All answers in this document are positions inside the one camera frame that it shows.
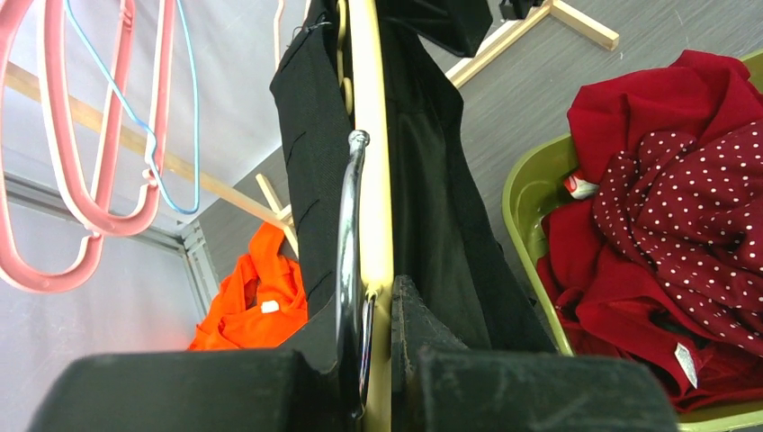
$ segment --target orange garment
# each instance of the orange garment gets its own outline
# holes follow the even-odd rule
[[[283,231],[264,223],[220,284],[188,349],[277,347],[307,322],[300,265],[279,255],[281,243]]]

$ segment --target wooden beam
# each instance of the wooden beam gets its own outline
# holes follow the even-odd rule
[[[14,63],[8,62],[5,84],[34,101],[41,102],[42,100],[40,97],[39,79],[33,73]],[[102,112],[72,96],[69,96],[69,104],[71,105],[72,120],[74,122],[92,131],[101,132],[101,123],[103,122]],[[146,153],[146,137],[124,126],[121,128],[120,144],[141,156]],[[193,181],[193,165],[170,152],[165,153],[164,169]],[[205,191],[218,195],[244,212],[252,214],[278,228],[284,229],[286,227],[286,224],[278,218],[275,211],[268,209],[259,202],[223,183],[221,180],[202,172],[200,183]]]
[[[456,88],[480,73],[491,61],[518,41],[528,30],[535,27],[552,9],[552,1],[546,0],[541,7],[533,8],[522,21],[509,21],[482,42],[474,58],[464,58],[445,74]]]
[[[562,0],[551,0],[551,15],[608,50],[617,48],[620,35]]]
[[[270,205],[271,210],[273,210],[273,212],[278,215],[277,217],[286,225],[283,228],[283,234],[286,236],[286,241],[292,246],[294,255],[299,258],[300,248],[297,243],[297,231],[294,229],[294,223],[292,221],[292,206],[288,205],[287,209],[281,205],[281,200],[278,199],[278,195],[275,194],[275,189],[273,189],[273,185],[270,184],[270,180],[268,180],[267,177],[258,174],[255,175],[255,178],[257,179],[257,183],[260,185],[260,189],[262,189],[263,195],[265,196],[268,205]]]

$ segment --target black garment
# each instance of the black garment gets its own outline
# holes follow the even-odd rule
[[[287,50],[271,84],[310,316],[335,290],[351,130],[336,84],[337,27],[316,25],[337,22],[333,3],[312,2],[308,29]],[[410,275],[427,307],[468,347],[553,351],[493,237],[467,167],[461,96],[414,32],[381,20],[381,51],[395,274]]]

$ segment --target red polka dot fabric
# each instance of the red polka dot fabric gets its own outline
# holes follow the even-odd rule
[[[582,87],[570,131],[599,190],[543,220],[538,274],[575,351],[648,365],[680,412],[763,400],[763,96],[749,78],[685,51]]]

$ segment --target pink hanger hook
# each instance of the pink hanger hook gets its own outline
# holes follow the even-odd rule
[[[5,93],[5,71],[11,47],[23,17],[34,0],[5,0],[0,4],[0,107]],[[0,151],[0,167],[3,165]],[[0,175],[0,277],[16,288],[33,293],[62,293],[84,284],[101,261],[103,236],[82,239],[74,264],[60,274],[44,274],[27,265],[13,241],[5,178]]]
[[[157,51],[154,63],[151,127],[157,137],[154,156],[157,166],[164,165],[167,117],[169,108],[169,78],[172,66],[172,46],[175,31],[175,1],[161,1],[161,16],[157,32]],[[133,0],[121,2],[121,31],[117,38],[116,55],[112,66],[115,81],[124,92],[132,48]],[[93,181],[93,196],[87,191],[74,126],[69,106],[65,66],[65,9],[63,0],[46,0],[45,13],[40,21],[40,92],[48,132],[50,156],[58,189],[64,202],[86,228],[104,235],[132,236],[147,229],[157,216],[160,192],[154,176],[144,172],[148,182],[140,187],[138,205],[128,216],[109,213],[110,196],[116,172],[121,132],[121,104],[113,91],[106,100],[106,122],[103,125],[98,159]],[[151,158],[147,150],[146,159]],[[99,198],[109,196],[106,205]]]

